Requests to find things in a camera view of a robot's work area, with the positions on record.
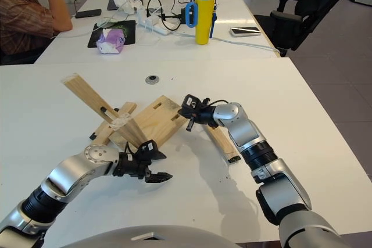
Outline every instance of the wooden block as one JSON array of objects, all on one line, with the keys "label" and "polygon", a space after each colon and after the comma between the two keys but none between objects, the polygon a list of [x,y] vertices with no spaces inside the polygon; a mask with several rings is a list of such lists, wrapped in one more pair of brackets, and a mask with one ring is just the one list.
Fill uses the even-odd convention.
[{"label": "wooden block", "polygon": [[[161,96],[136,115],[134,120],[146,138],[153,139],[160,147],[186,123],[187,119],[178,114],[180,108],[169,98]],[[126,140],[116,132],[109,139],[120,148],[125,146]]]},{"label": "wooden block", "polygon": [[127,140],[120,136],[118,133],[112,133],[109,136],[109,140],[112,141],[122,151],[126,149]]},{"label": "wooden block", "polygon": [[215,144],[219,146],[225,159],[229,163],[234,163],[240,160],[239,153],[235,146],[232,145],[230,139],[225,136],[220,127],[212,128],[208,125],[204,125],[204,129]]},{"label": "wooden block", "polygon": [[[123,113],[131,114],[136,107],[137,107],[136,103],[126,102],[118,111],[118,114],[119,115]],[[107,145],[110,142],[109,136],[112,133],[114,133],[114,130],[112,130],[110,124],[103,121],[94,132],[96,138],[92,141],[92,145]]]},{"label": "wooden block", "polygon": [[114,119],[111,122],[111,127],[116,133],[121,135],[136,148],[148,141],[138,124],[128,113],[124,113]]},{"label": "wooden block", "polygon": [[[111,123],[113,119],[119,116],[78,74],[74,73],[72,76],[64,78],[61,82],[108,123]],[[102,107],[107,110],[106,113],[101,111]]]}]

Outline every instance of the white desk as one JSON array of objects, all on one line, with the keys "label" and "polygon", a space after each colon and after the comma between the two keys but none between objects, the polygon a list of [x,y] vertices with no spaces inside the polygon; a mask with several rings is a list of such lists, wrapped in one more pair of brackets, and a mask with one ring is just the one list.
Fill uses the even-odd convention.
[{"label": "white desk", "polygon": [[[102,9],[102,17],[111,17],[114,12],[107,11],[107,4],[109,0],[87,0],[80,10]],[[161,0],[165,11],[170,11],[173,0]],[[270,43],[264,35],[257,37],[238,37],[234,38],[229,33],[230,27],[242,27],[255,25],[252,14],[246,7],[243,0],[217,0],[217,22],[214,27],[213,35],[218,38],[229,39],[237,42],[248,42],[251,44],[258,44],[270,46]],[[176,1],[174,11],[181,12],[181,7]],[[115,18],[125,19],[126,15],[118,13]],[[135,20],[137,16],[130,16],[128,20]],[[176,35],[162,36],[158,33],[146,35],[146,44],[143,45],[141,40],[145,29],[141,26],[136,26],[136,44],[127,45],[119,55],[100,55],[97,49],[88,49],[88,41],[94,24],[99,20],[99,17],[92,17],[87,19],[73,19],[74,29],[61,33],[60,37],[70,37],[80,34],[87,34],[75,38],[59,38],[57,37],[53,43],[46,49],[44,54],[37,60],[37,64],[51,64],[51,63],[71,63],[78,62],[135,62],[139,60],[205,60],[205,59],[240,59],[250,57],[277,57],[274,51],[267,49],[258,49],[248,46],[240,46],[228,44],[219,41],[210,41],[208,45],[197,45],[194,38],[179,37]],[[189,28],[186,25],[181,25],[178,29],[180,33],[187,33],[195,35],[195,29]],[[153,44],[155,38],[160,38],[158,43]]]},{"label": "white desk", "polygon": [[[188,93],[240,102],[308,191],[314,211],[339,233],[372,230],[372,184],[354,154],[288,58],[161,61],[0,67],[0,220],[28,196],[58,162],[81,152],[102,119],[60,79],[80,73],[112,106],[161,94],[181,103]],[[156,74],[160,82],[145,83]],[[257,185],[241,160],[227,166],[195,125],[161,147],[166,160],[151,170],[174,177],[159,185],[135,178],[91,182],[46,235],[45,248],[135,225],[202,228],[233,242],[278,239],[255,197]]]}]

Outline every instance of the person's arm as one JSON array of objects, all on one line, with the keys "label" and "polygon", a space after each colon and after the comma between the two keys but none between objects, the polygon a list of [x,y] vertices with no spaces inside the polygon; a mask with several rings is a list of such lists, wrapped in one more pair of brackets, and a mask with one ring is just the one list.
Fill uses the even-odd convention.
[{"label": "person's arm", "polygon": [[64,0],[48,0],[48,2],[53,15],[53,29],[56,31],[71,30],[72,22]]}]

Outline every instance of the yellow bottle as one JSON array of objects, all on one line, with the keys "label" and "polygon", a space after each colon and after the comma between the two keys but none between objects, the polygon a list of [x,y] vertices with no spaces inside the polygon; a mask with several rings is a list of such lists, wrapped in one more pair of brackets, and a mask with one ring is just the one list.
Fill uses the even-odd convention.
[{"label": "yellow bottle", "polygon": [[186,15],[189,15],[191,6],[194,7],[194,22],[190,24],[189,17],[186,16],[186,24],[188,27],[196,27],[195,40],[197,44],[208,44],[210,28],[212,26],[214,0],[195,0],[195,2],[190,2],[185,9]]}]

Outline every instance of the mouse pad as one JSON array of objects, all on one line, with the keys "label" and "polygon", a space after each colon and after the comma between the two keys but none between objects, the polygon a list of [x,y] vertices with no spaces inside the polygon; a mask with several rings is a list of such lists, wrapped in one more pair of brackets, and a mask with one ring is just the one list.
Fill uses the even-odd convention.
[{"label": "mouse pad", "polygon": [[[93,30],[97,29],[97,24],[94,25]],[[132,45],[135,43],[135,20],[123,20],[118,21],[113,26],[109,28],[119,28],[122,29],[124,32],[124,37],[126,39],[125,45]],[[102,34],[102,29],[97,29],[92,32],[91,38],[89,39],[88,48],[96,48],[99,37]]]}]

